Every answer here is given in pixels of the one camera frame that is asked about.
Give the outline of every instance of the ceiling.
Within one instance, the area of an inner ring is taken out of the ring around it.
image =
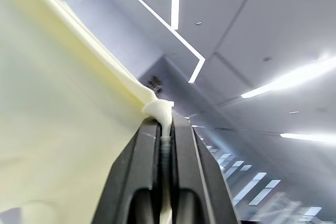
[[[287,179],[292,190],[311,192],[305,200],[322,207],[322,219],[336,220],[331,207],[336,205],[336,147],[259,133],[334,134],[336,72],[240,98],[326,50],[336,52],[335,0],[180,0],[177,32],[206,58],[194,84],[187,80],[198,59],[137,0],[113,1],[164,50],[183,88],[205,101],[198,115],[212,117],[210,126],[250,130],[220,132],[236,153],[259,160],[262,168]],[[170,23],[171,0],[144,1]],[[183,109],[193,113],[188,105]],[[206,123],[201,116],[193,120]]]

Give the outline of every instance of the window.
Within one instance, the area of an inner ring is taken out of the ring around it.
[[[258,173],[237,195],[233,198],[233,204],[237,205],[267,173]]]
[[[272,189],[279,184],[281,180],[273,179],[270,183],[265,186],[263,190],[249,203],[249,205],[256,206],[258,205],[271,191]]]

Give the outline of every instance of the fluorescent light strip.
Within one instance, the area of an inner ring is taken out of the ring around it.
[[[197,59],[199,59],[193,74],[189,79],[189,83],[194,83],[201,68],[205,62],[205,58],[193,48],[181,35],[179,35],[163,18],[161,18],[152,8],[150,8],[143,0],[138,0],[162,25],[164,25]]]
[[[256,206],[258,205],[270,192],[272,189],[264,188],[260,193],[249,203],[249,205]]]
[[[336,57],[320,60],[316,63],[299,68],[289,74],[286,74],[274,82],[253,89],[241,95],[242,98],[251,98],[256,95],[271,91],[293,87],[302,84],[308,80],[318,77],[336,67]]]
[[[265,186],[265,188],[260,191],[260,193],[249,203],[249,205],[258,205],[272,191],[272,189],[279,184],[280,181],[281,180],[279,179],[271,180],[271,182],[268,183],[267,186]]]
[[[227,179],[228,177],[230,177],[239,168],[239,166],[243,164],[243,162],[244,161],[242,160],[236,161],[233,166],[224,174],[225,178]]]
[[[174,30],[178,30],[178,16],[180,13],[180,0],[172,0],[172,9],[171,9],[171,26]]]
[[[247,170],[249,170],[252,166],[251,165],[244,165],[240,170],[245,172]]]
[[[304,214],[305,216],[315,216],[318,214],[319,211],[321,211],[321,207],[311,207],[308,209],[308,211]]]
[[[233,204],[237,205],[266,175],[267,173],[258,173],[237,195],[233,198]]]
[[[326,136],[326,135],[305,135],[305,134],[295,134],[295,133],[281,133],[283,138],[292,138],[299,140],[308,140],[315,142],[324,142],[324,143],[336,143],[336,136]]]

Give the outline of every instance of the ceiling panel seam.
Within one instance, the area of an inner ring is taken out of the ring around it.
[[[225,31],[223,32],[223,34],[221,35],[218,43],[216,44],[216,46],[214,47],[214,52],[217,52],[217,50],[220,48],[220,46],[222,45],[222,43],[224,42],[224,40],[226,39],[226,37],[228,36],[229,32],[231,31],[233,25],[235,24],[236,20],[238,19],[238,17],[240,16],[242,10],[244,9],[246,3],[248,0],[243,0],[240,7],[238,8],[237,12],[235,13],[234,17],[232,18],[232,20],[230,21],[229,25],[226,27]]]

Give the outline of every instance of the clip jaw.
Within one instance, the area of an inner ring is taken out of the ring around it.
[[[112,166],[92,224],[159,224],[161,127],[147,118]],[[173,224],[238,224],[216,160],[189,122],[175,114],[169,160]]]

